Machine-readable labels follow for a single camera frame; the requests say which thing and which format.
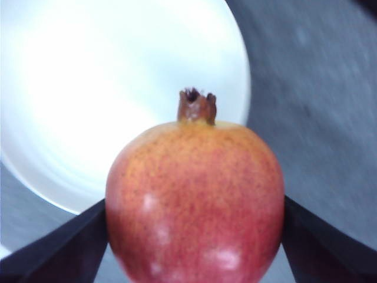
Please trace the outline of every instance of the white bowl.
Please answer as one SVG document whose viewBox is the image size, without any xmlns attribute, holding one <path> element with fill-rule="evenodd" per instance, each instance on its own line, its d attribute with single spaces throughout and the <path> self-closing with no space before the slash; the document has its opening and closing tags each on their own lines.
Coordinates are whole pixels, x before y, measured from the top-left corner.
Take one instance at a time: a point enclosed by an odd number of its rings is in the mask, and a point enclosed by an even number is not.
<svg viewBox="0 0 377 283">
<path fill-rule="evenodd" d="M 219 120 L 246 122 L 249 62 L 225 1 L 2 9 L 2 161 L 62 209 L 80 213 L 101 200 L 117 153 L 175 120 L 184 87 L 214 93 Z"/>
</svg>

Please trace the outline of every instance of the gray countertop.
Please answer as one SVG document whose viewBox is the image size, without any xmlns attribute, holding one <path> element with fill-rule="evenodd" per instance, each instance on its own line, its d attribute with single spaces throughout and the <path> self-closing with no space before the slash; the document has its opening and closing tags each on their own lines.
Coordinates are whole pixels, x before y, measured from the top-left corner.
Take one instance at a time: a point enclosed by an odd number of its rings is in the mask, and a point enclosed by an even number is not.
<svg viewBox="0 0 377 283">
<path fill-rule="evenodd" d="M 252 67 L 248 126 L 280 160 L 286 194 L 377 249 L 376 19 L 345 0 L 229 3 Z M 2 166 L 1 243 L 8 249 L 73 216 Z M 110 249 L 96 282 L 127 282 Z M 294 282 L 282 249 L 262 282 Z"/>
</svg>

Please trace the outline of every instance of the black holder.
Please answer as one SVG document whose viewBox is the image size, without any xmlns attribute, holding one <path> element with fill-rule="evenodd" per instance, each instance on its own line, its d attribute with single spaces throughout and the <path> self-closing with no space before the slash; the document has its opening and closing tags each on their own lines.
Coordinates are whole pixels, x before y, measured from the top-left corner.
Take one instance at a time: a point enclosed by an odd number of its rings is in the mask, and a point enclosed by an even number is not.
<svg viewBox="0 0 377 283">
<path fill-rule="evenodd" d="M 93 282 L 108 242 L 104 204 L 3 259 L 0 282 Z M 287 196 L 282 243 L 298 283 L 377 282 L 376 251 Z"/>
</svg>

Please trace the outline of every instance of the speckled fruit skin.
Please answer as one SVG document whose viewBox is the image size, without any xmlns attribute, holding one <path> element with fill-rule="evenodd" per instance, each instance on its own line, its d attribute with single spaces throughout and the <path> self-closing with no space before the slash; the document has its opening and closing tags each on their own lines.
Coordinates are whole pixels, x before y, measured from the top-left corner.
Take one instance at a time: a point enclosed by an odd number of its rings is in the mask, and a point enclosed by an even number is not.
<svg viewBox="0 0 377 283">
<path fill-rule="evenodd" d="M 236 124 L 149 129 L 107 180 L 110 245 L 133 282 L 258 282 L 279 247 L 283 211 L 274 154 Z"/>
</svg>

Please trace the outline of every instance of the pomegranate crown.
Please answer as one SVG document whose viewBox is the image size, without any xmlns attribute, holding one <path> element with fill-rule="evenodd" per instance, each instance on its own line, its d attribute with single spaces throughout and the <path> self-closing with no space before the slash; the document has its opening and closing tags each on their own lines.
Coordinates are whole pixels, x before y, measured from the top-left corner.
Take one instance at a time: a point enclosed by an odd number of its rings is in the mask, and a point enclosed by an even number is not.
<svg viewBox="0 0 377 283">
<path fill-rule="evenodd" d="M 204 120 L 207 124 L 214 125 L 216 96 L 212 93 L 208 93 L 207 97 L 203 96 L 194 87 L 180 91 L 179 95 L 178 121 Z"/>
</svg>

